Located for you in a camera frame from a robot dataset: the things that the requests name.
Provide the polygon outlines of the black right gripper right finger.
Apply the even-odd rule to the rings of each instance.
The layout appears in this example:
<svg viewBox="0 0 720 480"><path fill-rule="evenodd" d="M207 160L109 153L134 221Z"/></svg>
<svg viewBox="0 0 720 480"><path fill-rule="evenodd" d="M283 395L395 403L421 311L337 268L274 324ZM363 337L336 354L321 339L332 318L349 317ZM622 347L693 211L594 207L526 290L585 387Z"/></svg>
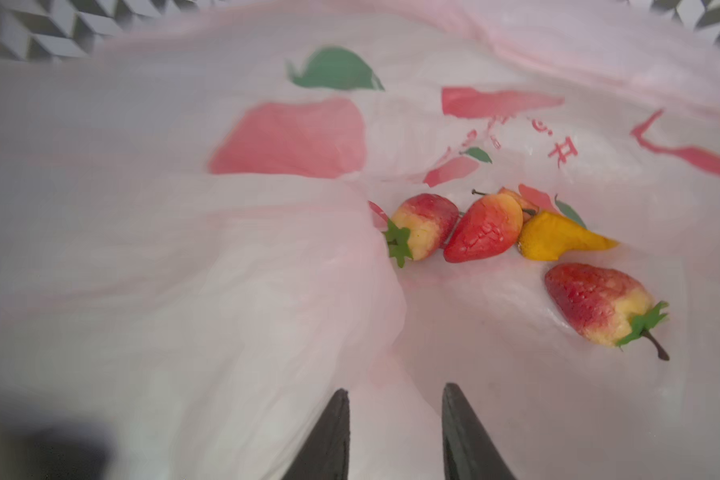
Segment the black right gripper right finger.
<svg viewBox="0 0 720 480"><path fill-rule="evenodd" d="M441 410L446 479L516 479L457 384L445 385Z"/></svg>

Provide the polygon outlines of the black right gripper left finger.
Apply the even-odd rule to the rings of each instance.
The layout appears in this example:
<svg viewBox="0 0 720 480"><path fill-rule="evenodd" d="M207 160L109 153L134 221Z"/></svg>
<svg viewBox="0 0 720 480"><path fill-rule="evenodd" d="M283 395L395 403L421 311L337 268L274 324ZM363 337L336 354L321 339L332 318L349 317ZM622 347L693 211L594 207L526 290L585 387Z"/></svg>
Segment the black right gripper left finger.
<svg viewBox="0 0 720 480"><path fill-rule="evenodd" d="M347 480L350 459L348 392L334 392L283 480Z"/></svg>

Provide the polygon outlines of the yellow fake pear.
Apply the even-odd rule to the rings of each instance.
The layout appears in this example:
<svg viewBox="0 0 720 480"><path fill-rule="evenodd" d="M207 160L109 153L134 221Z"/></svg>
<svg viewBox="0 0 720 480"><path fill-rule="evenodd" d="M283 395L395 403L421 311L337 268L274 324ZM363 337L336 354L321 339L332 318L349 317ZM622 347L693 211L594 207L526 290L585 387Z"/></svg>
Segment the yellow fake pear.
<svg viewBox="0 0 720 480"><path fill-rule="evenodd" d="M534 261L557 261L569 251L603 251L618 245L615 240L549 211L541 211L528 220L517 240L520 254Z"/></svg>

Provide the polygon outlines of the red yellow fake strawberry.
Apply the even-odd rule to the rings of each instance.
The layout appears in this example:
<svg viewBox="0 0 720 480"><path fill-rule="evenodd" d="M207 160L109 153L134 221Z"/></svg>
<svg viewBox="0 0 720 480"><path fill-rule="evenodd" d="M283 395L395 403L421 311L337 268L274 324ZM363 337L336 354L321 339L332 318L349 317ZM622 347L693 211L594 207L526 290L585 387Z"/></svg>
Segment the red yellow fake strawberry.
<svg viewBox="0 0 720 480"><path fill-rule="evenodd" d="M389 257L399 268L441 248L459 220L458 207L447 198L423 193L404 201L387 221L384 236Z"/></svg>

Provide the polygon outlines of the pink plastic bag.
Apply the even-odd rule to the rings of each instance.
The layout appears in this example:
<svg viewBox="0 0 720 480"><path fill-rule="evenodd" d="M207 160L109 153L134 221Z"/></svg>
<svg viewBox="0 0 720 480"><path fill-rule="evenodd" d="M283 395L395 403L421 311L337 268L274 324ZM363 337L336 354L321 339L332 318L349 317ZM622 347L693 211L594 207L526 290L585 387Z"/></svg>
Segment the pink plastic bag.
<svg viewBox="0 0 720 480"><path fill-rule="evenodd" d="M520 479L720 479L720 47L619 1L0 2L0 479L279 479L330 396L354 479L439 479L458 384ZM668 305L619 349L515 249L398 268L407 197L528 191Z"/></svg>

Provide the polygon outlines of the orange fake peach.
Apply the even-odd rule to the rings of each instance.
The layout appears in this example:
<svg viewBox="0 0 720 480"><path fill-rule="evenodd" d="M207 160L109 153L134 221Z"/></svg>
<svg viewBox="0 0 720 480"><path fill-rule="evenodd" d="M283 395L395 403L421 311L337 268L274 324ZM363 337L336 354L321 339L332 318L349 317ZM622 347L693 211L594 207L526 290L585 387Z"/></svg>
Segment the orange fake peach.
<svg viewBox="0 0 720 480"><path fill-rule="evenodd" d="M505 187L494 193L485 193L473 189L472 194L478 196L479 199L462 214L463 218L521 219L526 222L540 212L538 205L520 193Z"/></svg>

